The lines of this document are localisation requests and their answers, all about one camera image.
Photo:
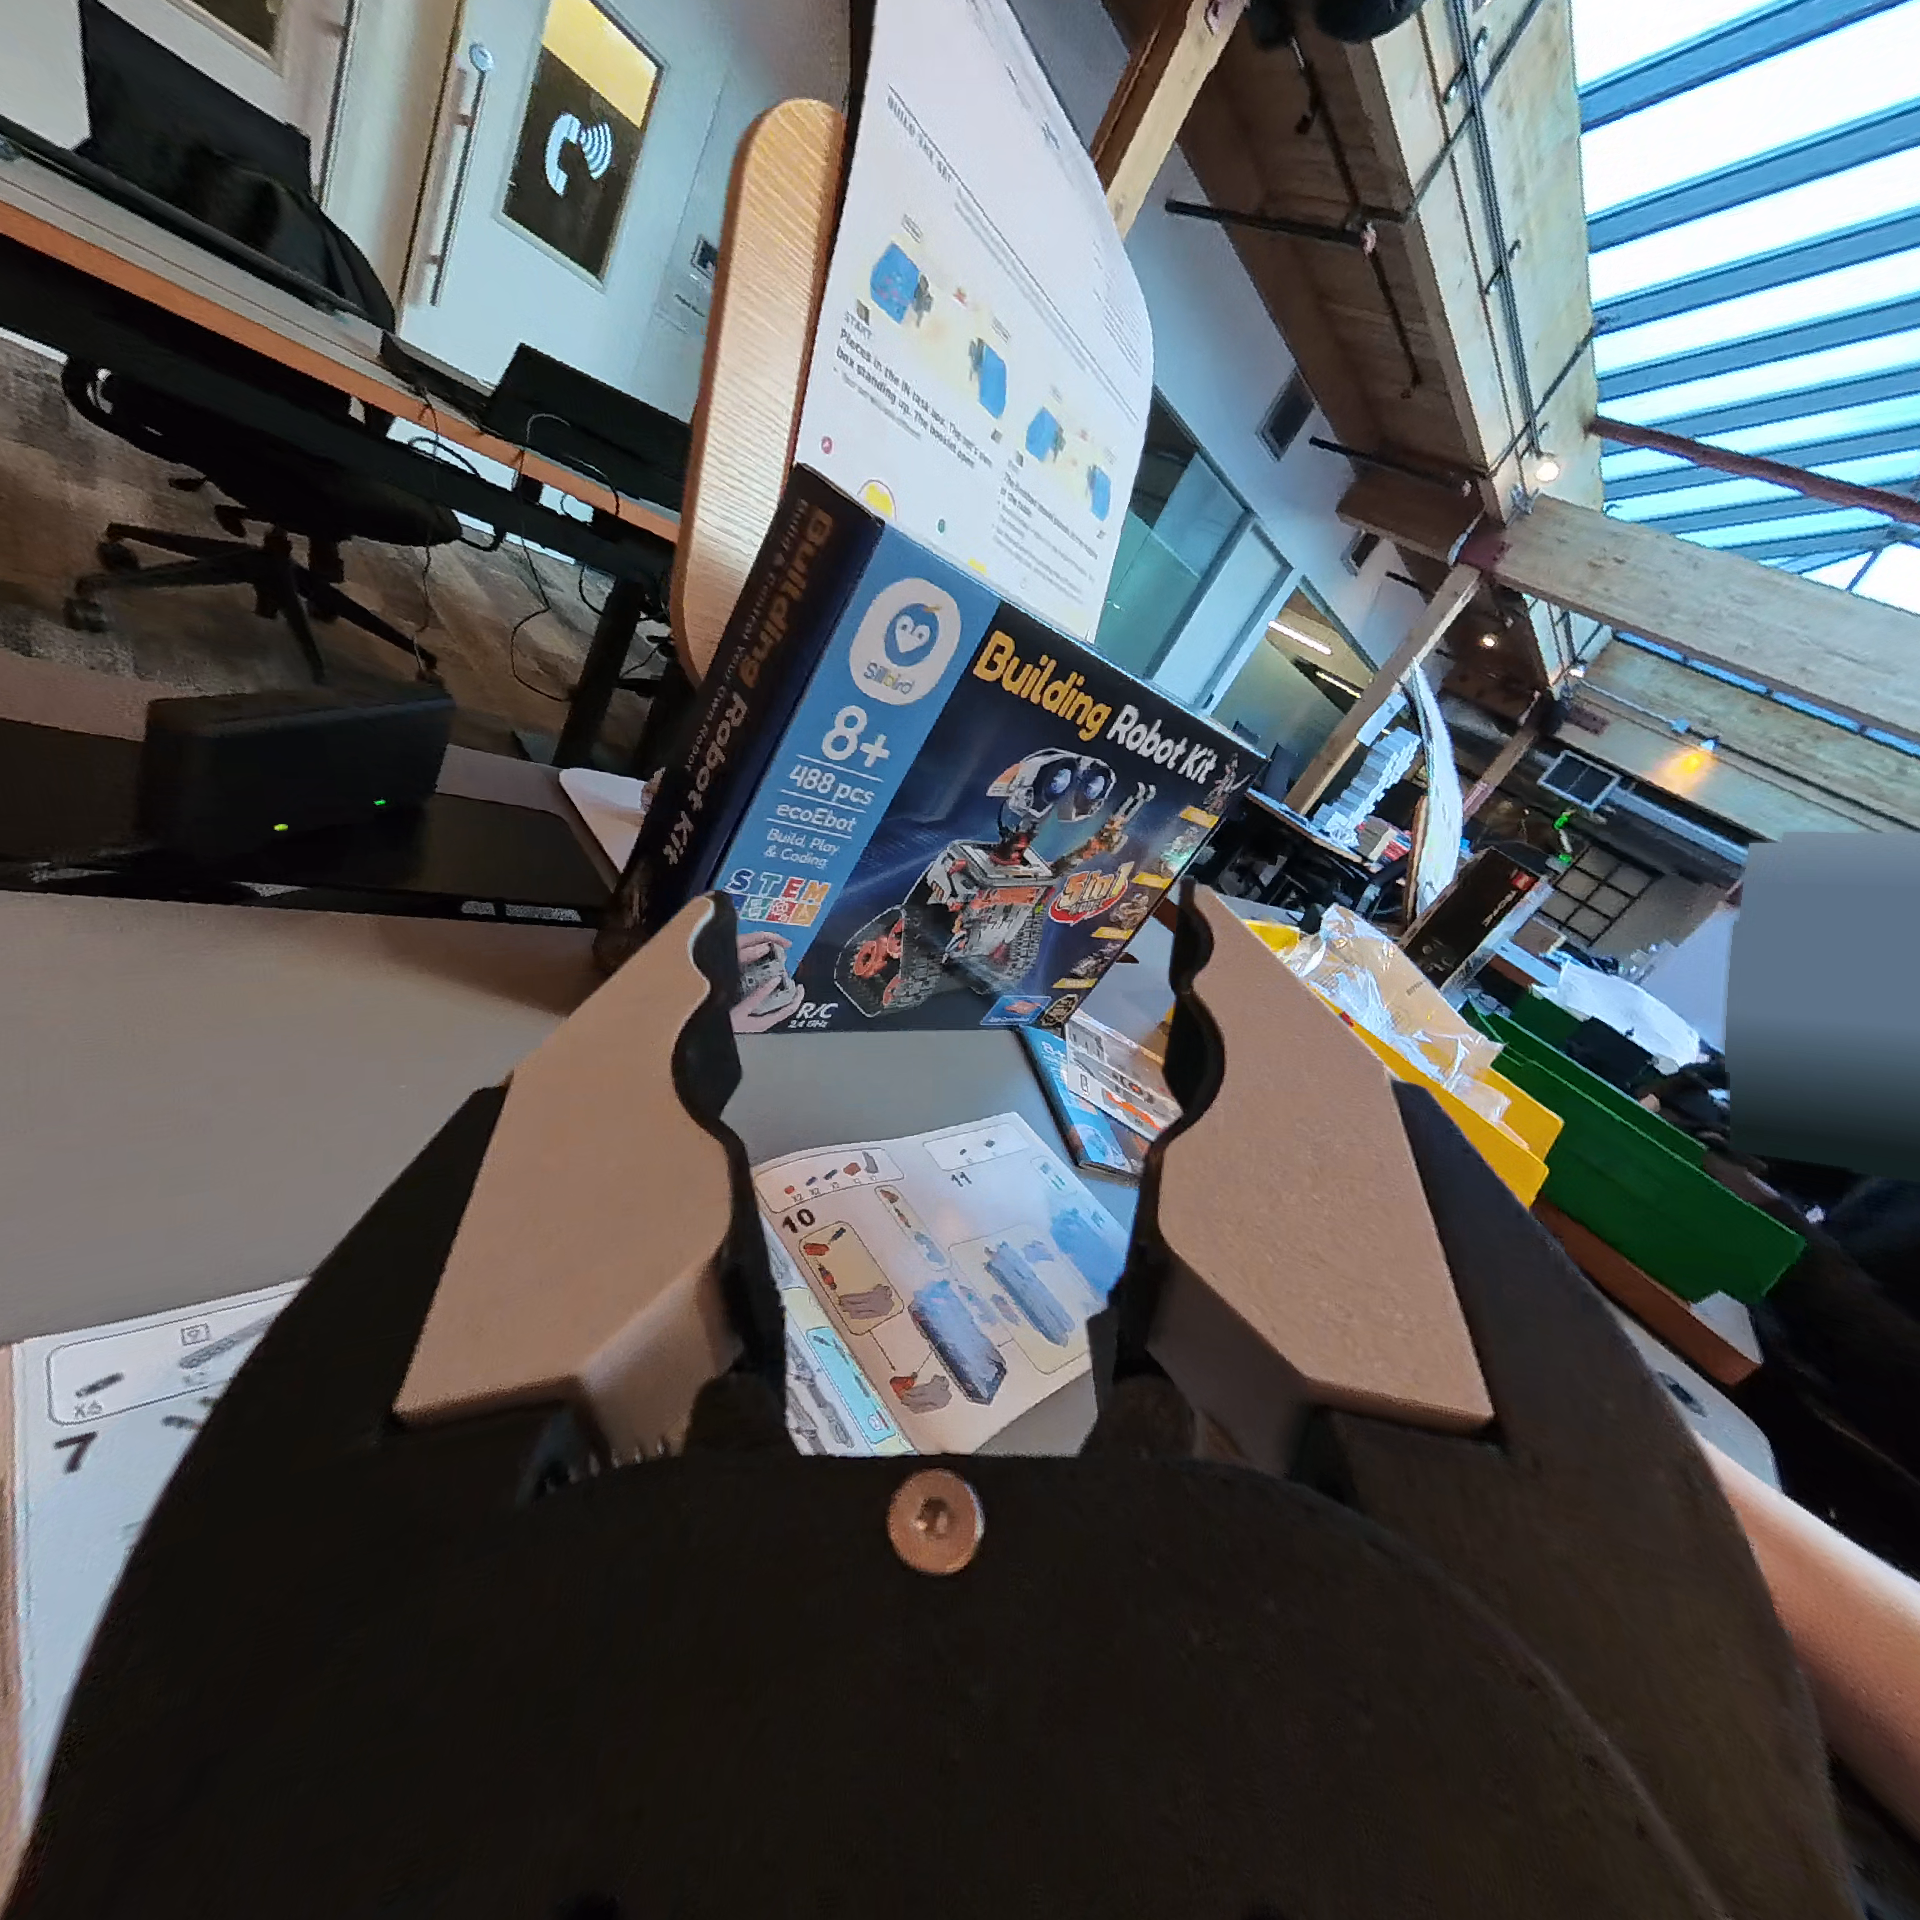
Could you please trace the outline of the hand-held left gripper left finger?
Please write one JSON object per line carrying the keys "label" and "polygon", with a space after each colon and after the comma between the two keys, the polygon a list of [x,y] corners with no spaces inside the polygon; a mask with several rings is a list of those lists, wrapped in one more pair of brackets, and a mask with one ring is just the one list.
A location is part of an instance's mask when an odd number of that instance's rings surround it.
{"label": "hand-held left gripper left finger", "polygon": [[599,1443],[680,1443],[723,1377],[784,1439],[784,1311],[723,1120],[735,915],[706,893],[502,1092],[396,1396],[407,1426],[568,1406]]}

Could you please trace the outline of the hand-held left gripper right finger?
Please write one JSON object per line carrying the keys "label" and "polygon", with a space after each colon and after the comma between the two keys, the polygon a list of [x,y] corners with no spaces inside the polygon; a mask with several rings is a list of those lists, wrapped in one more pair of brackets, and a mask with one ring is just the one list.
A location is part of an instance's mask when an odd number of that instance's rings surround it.
{"label": "hand-held left gripper right finger", "polygon": [[1400,1081],[1209,885],[1178,893],[1168,1086],[1116,1281],[1116,1397],[1293,1468],[1322,1416],[1494,1422]]}

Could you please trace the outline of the person's right forearm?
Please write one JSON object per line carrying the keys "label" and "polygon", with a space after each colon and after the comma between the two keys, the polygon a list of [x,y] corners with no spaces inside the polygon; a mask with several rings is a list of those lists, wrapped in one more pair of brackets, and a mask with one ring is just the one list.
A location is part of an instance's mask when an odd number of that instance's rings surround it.
{"label": "person's right forearm", "polygon": [[1830,1757],[1920,1836],[1920,1589],[1699,1439],[1764,1569]]}

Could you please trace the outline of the grey desk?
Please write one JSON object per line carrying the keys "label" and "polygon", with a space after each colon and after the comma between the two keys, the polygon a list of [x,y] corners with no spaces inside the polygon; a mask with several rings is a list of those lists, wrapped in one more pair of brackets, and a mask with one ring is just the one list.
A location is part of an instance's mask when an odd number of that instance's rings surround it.
{"label": "grey desk", "polygon": [[[595,992],[585,929],[4,893],[4,1348],[305,1281]],[[1010,1032],[740,1040],[748,1162],[1019,1114]]]}

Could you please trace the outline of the yellow plastic bin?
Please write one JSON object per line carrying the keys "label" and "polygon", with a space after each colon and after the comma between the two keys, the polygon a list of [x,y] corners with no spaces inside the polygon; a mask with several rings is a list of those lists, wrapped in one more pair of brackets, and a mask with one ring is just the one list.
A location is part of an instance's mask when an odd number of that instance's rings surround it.
{"label": "yellow plastic bin", "polygon": [[[1258,934],[1264,947],[1283,955],[1304,929],[1283,922],[1275,911],[1253,911],[1247,928]],[[1549,1174],[1549,1144],[1563,1136],[1563,1117],[1526,1095],[1494,1071],[1472,1086],[1442,1086],[1423,1071],[1410,1071],[1394,1057],[1383,1040],[1363,1035],[1353,1018],[1343,1018],[1357,1040],[1388,1071],[1397,1081],[1435,1095],[1435,1104],[1452,1117],[1452,1124],[1470,1136],[1470,1144],[1492,1162],[1503,1189],[1514,1194],[1520,1203],[1533,1203]]]}

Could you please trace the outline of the clear plastic bags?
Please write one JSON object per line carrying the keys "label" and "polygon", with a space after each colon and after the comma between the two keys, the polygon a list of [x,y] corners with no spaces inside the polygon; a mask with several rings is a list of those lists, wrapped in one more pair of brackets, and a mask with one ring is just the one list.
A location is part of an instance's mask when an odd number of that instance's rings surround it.
{"label": "clear plastic bags", "polygon": [[1462,1018],[1383,928],[1343,907],[1283,947],[1280,966],[1442,1086],[1472,1086],[1500,1063],[1500,1045]]}

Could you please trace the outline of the blue cover booklet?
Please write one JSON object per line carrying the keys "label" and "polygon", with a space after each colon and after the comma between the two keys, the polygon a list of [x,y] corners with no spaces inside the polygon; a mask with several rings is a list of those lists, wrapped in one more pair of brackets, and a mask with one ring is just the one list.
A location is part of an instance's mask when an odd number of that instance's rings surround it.
{"label": "blue cover booklet", "polygon": [[1074,1099],[1068,1045],[1064,1045],[1059,1026],[1030,1024],[1019,1032],[1019,1045],[1054,1108],[1054,1120],[1068,1144],[1068,1159],[1087,1169],[1105,1169],[1105,1174],[1135,1185],[1146,1169],[1146,1159],[1160,1133],[1154,1140],[1146,1140],[1131,1128],[1124,1128],[1124,1124],[1108,1120],[1105,1114],[1087,1108],[1080,1099]]}

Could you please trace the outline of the green plastic bins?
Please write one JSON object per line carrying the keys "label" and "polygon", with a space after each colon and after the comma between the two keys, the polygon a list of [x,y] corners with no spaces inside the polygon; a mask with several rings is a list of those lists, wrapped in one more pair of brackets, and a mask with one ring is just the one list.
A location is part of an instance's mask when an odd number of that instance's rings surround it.
{"label": "green plastic bins", "polygon": [[1704,1144],[1528,1026],[1465,1011],[1500,1045],[1500,1073],[1563,1117],[1546,1202],[1679,1302],[1755,1305],[1808,1237],[1704,1169]]}

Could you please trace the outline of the open instruction booklet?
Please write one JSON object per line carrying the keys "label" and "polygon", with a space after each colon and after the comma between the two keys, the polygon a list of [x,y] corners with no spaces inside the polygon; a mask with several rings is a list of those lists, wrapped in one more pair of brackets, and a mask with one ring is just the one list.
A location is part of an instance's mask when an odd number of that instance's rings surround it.
{"label": "open instruction booklet", "polygon": [[[753,1168],[808,1459],[978,1455],[1035,1406],[1092,1422],[1087,1322],[1127,1223],[1023,1117]],[[4,1843],[129,1544],[305,1281],[4,1348]]]}

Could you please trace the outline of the wooden tray board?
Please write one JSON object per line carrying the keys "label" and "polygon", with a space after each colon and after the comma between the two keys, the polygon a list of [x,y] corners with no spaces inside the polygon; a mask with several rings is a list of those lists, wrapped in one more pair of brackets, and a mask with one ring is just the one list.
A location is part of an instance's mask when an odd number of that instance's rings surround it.
{"label": "wooden tray board", "polygon": [[1549,1202],[1533,1203],[1533,1218],[1563,1244],[1573,1266],[1630,1317],[1637,1317],[1667,1354],[1687,1361],[1718,1386],[1738,1386],[1764,1371],[1764,1348],[1747,1305],[1708,1293],[1704,1302],[1679,1302],[1667,1286],[1648,1278],[1620,1249],[1602,1244],[1591,1228],[1572,1223]]}

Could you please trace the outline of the thin curved board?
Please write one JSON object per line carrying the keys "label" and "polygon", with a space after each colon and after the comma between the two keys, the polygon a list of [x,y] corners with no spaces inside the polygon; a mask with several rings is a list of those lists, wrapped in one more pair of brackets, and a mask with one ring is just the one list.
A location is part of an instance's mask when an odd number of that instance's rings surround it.
{"label": "thin curved board", "polygon": [[1465,799],[1462,799],[1462,773],[1452,753],[1452,735],[1442,713],[1442,699],[1413,667],[1400,681],[1413,717],[1419,717],[1419,741],[1423,741],[1423,781],[1428,798],[1419,807],[1419,827],[1410,840],[1410,868],[1406,868],[1406,917],[1428,915],[1444,887],[1452,887],[1462,873],[1462,827],[1465,827]]}

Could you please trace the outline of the blue robot kit box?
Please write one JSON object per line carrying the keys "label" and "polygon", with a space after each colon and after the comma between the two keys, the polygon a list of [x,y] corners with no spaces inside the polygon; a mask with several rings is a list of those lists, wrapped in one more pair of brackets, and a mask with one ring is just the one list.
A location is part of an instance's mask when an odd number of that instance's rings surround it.
{"label": "blue robot kit box", "polygon": [[1064,1026],[1264,768],[791,466],[595,955],[718,893],[735,1026]]}

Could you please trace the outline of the black router box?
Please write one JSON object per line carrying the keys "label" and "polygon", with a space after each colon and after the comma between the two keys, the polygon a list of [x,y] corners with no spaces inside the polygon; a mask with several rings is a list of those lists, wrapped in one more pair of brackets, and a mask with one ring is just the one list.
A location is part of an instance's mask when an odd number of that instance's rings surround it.
{"label": "black router box", "polygon": [[431,805],[449,745],[442,687],[300,687],[155,699],[139,741],[135,832],[191,858],[291,835],[402,820]]}

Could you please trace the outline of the black office chair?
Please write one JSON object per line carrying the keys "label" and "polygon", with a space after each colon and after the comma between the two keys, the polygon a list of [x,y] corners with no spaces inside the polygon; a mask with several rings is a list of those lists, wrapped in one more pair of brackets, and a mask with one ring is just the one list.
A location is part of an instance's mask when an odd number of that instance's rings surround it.
{"label": "black office chair", "polygon": [[97,573],[74,576],[65,619],[74,632],[107,632],[111,592],[209,592],[247,587],[258,619],[282,619],[316,681],[328,678],[316,622],[347,619],[407,653],[425,681],[436,659],[402,637],[384,615],[358,605],[339,582],[339,546],[375,539],[435,553],[459,545],[459,518],[389,482],[339,466],[324,456],[278,443],[254,424],[158,396],[120,375],[67,360],[57,369],[67,403],[155,458],[191,466],[178,489],[222,495],[216,512],[222,539],[111,522],[97,545]]}

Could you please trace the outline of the black laptop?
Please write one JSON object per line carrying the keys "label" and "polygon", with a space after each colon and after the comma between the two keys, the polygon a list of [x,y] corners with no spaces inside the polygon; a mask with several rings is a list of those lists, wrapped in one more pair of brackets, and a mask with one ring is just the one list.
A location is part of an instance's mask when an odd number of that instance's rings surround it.
{"label": "black laptop", "polygon": [[533,347],[518,347],[482,424],[632,503],[680,512],[692,424]]}

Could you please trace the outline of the white door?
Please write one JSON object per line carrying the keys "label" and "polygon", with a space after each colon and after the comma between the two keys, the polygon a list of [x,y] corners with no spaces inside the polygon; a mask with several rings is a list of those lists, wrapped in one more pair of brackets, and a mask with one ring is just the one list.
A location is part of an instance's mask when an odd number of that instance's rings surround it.
{"label": "white door", "polygon": [[639,391],[718,82],[705,5],[464,5],[402,338],[483,382],[533,347]]}

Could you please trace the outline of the long wooden table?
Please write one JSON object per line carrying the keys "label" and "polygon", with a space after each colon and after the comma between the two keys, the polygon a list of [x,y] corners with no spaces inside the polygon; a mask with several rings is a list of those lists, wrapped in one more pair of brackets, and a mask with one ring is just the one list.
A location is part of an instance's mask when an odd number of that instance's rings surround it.
{"label": "long wooden table", "polygon": [[0,236],[9,334],[605,573],[552,748],[557,768],[599,759],[626,649],[666,605],[672,512],[498,439],[423,365],[390,365],[347,299],[11,118]]}

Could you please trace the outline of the white printed sheet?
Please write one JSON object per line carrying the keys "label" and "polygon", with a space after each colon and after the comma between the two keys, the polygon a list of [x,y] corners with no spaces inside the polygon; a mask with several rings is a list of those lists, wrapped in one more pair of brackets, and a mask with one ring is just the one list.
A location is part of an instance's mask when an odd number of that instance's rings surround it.
{"label": "white printed sheet", "polygon": [[1135,268],[1019,16],[877,5],[795,458],[1092,641],[1148,402]]}

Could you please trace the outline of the black bag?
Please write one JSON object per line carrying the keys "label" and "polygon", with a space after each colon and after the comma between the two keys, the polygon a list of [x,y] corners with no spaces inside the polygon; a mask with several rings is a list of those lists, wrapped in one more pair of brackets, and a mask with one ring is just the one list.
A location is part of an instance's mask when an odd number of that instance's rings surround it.
{"label": "black bag", "polygon": [[311,146],[300,126],[227,93],[107,5],[79,5],[79,37],[79,160],[324,288],[365,325],[396,325],[371,261],[311,196]]}

